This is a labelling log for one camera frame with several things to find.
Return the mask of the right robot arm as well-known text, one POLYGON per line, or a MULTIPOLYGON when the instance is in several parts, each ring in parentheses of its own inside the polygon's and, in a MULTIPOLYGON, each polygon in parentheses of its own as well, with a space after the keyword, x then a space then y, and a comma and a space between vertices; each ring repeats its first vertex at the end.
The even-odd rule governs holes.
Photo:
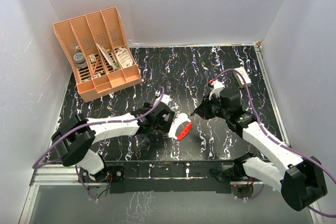
POLYGON ((328 190, 320 162, 302 158, 266 130, 257 118, 243 109, 239 94, 231 96, 208 94, 194 110, 205 120, 222 118, 229 129, 260 150, 269 159, 264 162, 252 153, 234 160, 234 174, 240 180, 249 177, 261 180, 280 192, 285 202, 301 211, 327 195, 328 190))

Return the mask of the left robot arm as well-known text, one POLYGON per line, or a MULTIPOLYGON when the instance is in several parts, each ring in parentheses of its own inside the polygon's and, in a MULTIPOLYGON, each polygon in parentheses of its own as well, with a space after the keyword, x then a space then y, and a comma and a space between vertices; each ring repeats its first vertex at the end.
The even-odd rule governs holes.
POLYGON ((135 111, 107 118, 107 121, 112 120, 112 123, 94 125, 94 122, 100 120, 84 118, 82 114, 77 114, 63 124, 61 129, 53 134, 51 140, 55 143, 70 130, 85 125, 65 137, 55 149, 63 166, 77 165, 86 170, 93 180, 102 182, 108 177, 108 165, 100 154, 90 149, 91 145, 119 136, 149 134, 153 131, 168 133, 174 119, 175 111, 164 102, 158 102, 156 108, 150 103, 145 103, 135 111))

